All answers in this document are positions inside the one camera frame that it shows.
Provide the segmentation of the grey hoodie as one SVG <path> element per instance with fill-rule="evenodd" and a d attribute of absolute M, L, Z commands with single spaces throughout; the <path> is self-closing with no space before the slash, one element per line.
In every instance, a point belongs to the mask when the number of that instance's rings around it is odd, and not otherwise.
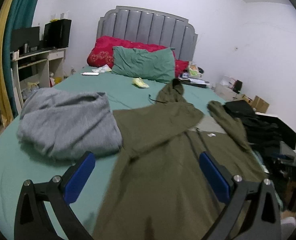
<path fill-rule="evenodd" d="M 87 151 L 102 158 L 122 145 L 103 92 L 39 89 L 24 103 L 16 135 L 38 154 L 57 160 L 77 160 Z"/>

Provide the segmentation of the olive green coat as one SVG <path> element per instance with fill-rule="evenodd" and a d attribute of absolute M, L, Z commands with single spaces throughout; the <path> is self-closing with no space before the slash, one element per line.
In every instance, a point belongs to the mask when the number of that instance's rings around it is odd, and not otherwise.
<path fill-rule="evenodd" d="M 205 115 L 183 94 L 174 79 L 152 105 L 114 111 L 123 144 L 94 239 L 201 239 L 223 208 L 200 169 L 204 151 L 233 175 L 265 179 L 241 121 L 217 101 Z"/>

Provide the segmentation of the black clothes pile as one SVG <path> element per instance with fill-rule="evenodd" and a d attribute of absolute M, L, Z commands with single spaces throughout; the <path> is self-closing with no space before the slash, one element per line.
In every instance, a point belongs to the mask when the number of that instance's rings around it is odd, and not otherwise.
<path fill-rule="evenodd" d="M 241 120 L 251 148 L 263 159 L 295 160 L 296 132 L 280 118 L 256 113 L 244 100 L 230 101 L 223 107 L 230 116 Z"/>

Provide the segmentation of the cardboard box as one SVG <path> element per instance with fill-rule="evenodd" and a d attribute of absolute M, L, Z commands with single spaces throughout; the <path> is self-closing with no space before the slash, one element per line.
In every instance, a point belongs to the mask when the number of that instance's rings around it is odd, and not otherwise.
<path fill-rule="evenodd" d="M 267 103 L 265 100 L 257 95 L 253 99 L 251 99 L 244 94 L 242 96 L 242 100 L 246 101 L 255 112 L 266 113 L 269 107 L 269 103 Z"/>

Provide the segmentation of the yellow curtain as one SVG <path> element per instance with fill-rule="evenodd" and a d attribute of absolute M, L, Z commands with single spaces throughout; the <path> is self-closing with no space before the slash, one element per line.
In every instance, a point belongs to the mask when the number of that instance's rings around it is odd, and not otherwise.
<path fill-rule="evenodd" d="M 13 0 L 4 0 L 0 10 L 0 119 L 4 128 L 6 128 L 13 121 L 13 113 L 5 87 L 2 63 L 3 38 L 12 1 Z"/>

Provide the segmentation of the white nightstand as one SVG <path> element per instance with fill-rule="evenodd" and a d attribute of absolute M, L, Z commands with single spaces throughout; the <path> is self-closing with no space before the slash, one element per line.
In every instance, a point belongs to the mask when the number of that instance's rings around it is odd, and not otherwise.
<path fill-rule="evenodd" d="M 223 76 L 221 81 L 215 85 L 215 93 L 226 101 L 237 101 L 242 99 L 241 89 L 243 82 L 230 76 Z"/>

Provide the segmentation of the white desk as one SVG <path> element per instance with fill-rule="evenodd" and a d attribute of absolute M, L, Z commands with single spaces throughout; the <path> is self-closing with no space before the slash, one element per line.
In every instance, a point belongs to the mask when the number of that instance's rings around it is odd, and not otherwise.
<path fill-rule="evenodd" d="M 65 51 L 65 48 L 41 50 L 21 56 L 18 52 L 14 53 L 11 74 L 18 113 L 25 101 L 22 93 L 27 90 L 29 83 L 35 83 L 40 88 L 49 88 L 63 81 Z"/>

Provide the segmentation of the snack bags pile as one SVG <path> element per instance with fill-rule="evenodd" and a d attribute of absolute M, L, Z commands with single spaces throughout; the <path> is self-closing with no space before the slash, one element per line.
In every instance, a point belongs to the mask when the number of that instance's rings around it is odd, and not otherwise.
<path fill-rule="evenodd" d="M 179 79 L 185 85 L 190 85 L 200 88 L 209 88 L 209 81 L 202 79 L 204 70 L 198 67 L 194 62 L 189 61 L 187 68 L 179 75 Z"/>

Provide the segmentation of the white plastic wrapper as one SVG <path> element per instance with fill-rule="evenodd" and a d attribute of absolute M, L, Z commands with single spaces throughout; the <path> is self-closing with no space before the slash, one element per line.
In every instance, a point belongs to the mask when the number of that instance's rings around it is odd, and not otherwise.
<path fill-rule="evenodd" d="M 102 67 L 95 67 L 94 69 L 92 69 L 92 72 L 94 73 L 106 73 L 106 72 L 111 72 L 111 68 L 105 64 Z"/>

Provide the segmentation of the yellow-green small cloth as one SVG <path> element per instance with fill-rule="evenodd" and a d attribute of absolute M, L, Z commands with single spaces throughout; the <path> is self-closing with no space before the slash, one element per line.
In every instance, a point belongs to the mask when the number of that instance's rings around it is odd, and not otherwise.
<path fill-rule="evenodd" d="M 139 77 L 132 79 L 132 85 L 134 85 L 137 88 L 142 88 L 142 89 L 149 88 L 149 85 L 144 83 L 144 81 Z"/>

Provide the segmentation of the red quilt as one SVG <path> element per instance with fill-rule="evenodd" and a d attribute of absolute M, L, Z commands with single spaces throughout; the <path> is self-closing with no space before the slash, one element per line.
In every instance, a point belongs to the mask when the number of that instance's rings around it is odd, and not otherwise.
<path fill-rule="evenodd" d="M 114 65 L 113 47 L 122 46 L 124 48 L 137 48 L 144 49 L 149 52 L 165 49 L 167 47 L 156 44 L 144 44 L 141 42 L 131 42 L 119 38 L 102 36 L 96 40 L 95 47 L 87 58 L 87 63 L 92 67 L 102 67 L 107 64 L 111 69 Z M 175 58 L 175 77 L 178 77 L 188 66 L 188 61 L 177 60 Z"/>

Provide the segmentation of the black computer monitor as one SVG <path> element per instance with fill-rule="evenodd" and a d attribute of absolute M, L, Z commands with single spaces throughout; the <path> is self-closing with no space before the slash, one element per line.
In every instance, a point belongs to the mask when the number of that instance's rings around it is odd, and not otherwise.
<path fill-rule="evenodd" d="M 40 27 L 29 27 L 15 29 L 11 33 L 10 51 L 17 51 L 24 44 L 28 43 L 29 47 L 37 47 L 40 43 Z"/>

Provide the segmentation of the green pillow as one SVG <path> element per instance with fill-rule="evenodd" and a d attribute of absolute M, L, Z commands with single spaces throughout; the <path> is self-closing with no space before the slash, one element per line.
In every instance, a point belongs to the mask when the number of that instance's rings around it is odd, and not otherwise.
<path fill-rule="evenodd" d="M 168 83 L 175 78 L 175 57 L 171 48 L 154 52 L 144 49 L 113 47 L 112 72 L 128 77 Z"/>

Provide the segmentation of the black computer tower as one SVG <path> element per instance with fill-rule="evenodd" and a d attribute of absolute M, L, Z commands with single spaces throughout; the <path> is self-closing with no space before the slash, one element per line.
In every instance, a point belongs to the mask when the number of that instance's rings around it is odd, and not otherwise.
<path fill-rule="evenodd" d="M 61 19 L 45 25 L 42 46 L 44 48 L 67 48 L 69 46 L 72 20 Z"/>

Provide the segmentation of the grey padded headboard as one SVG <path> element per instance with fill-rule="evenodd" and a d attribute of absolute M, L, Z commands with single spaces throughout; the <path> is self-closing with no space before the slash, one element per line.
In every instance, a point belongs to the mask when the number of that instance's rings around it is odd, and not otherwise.
<path fill-rule="evenodd" d="M 177 60 L 192 61 L 198 35 L 189 20 L 166 12 L 118 5 L 100 18 L 96 37 L 115 37 L 174 49 Z"/>

